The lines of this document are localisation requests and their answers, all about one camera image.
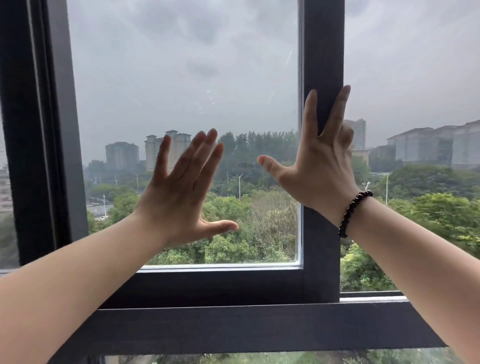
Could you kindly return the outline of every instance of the window frame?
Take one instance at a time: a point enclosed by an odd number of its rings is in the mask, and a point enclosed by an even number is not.
[[[315,88],[321,130],[343,85],[345,2],[298,4],[299,109]],[[66,0],[0,3],[0,49],[0,101],[24,265],[88,234]],[[299,219],[301,267],[141,270],[54,360],[444,345],[401,292],[340,293],[337,228],[304,206]]]

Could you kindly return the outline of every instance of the hand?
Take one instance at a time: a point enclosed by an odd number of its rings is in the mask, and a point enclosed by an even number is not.
[[[171,138],[165,135],[156,159],[152,179],[142,194],[133,216],[140,217],[150,234],[165,242],[164,247],[178,246],[238,229],[233,221],[204,221],[200,213],[223,154],[218,144],[212,154],[217,132],[199,132],[168,174],[168,151]]]
[[[350,86],[342,88],[322,134],[318,135],[317,93],[305,101],[297,160],[284,167],[268,156],[258,162],[293,198],[340,225],[350,201],[360,191],[351,167],[353,130],[343,123]]]

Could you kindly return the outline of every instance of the forearm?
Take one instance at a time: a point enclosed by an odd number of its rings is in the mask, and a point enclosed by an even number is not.
[[[0,352],[5,362],[46,362],[157,253],[161,244],[148,241],[151,237],[142,234],[140,224],[127,218],[0,279]]]
[[[373,198],[357,207],[347,232],[459,356],[478,360],[479,260]]]

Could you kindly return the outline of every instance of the glass pane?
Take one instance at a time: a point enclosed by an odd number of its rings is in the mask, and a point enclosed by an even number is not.
[[[296,0],[69,0],[90,232],[132,212],[165,133],[172,167],[215,127],[225,154],[206,219],[240,231],[149,265],[297,262],[298,206],[256,162],[298,147]]]
[[[106,356],[102,364],[461,364],[450,348]]]
[[[480,3],[346,3],[346,119],[359,186],[480,257]],[[341,289],[396,289],[351,240]]]
[[[8,172],[3,119],[0,108],[0,271],[18,268],[17,234],[13,219],[12,190]]]

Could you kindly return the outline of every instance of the overcast sky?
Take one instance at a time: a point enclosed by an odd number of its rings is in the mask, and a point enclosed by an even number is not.
[[[297,127],[295,0],[69,0],[83,163],[147,135]],[[347,0],[346,119],[367,146],[480,119],[480,2]]]

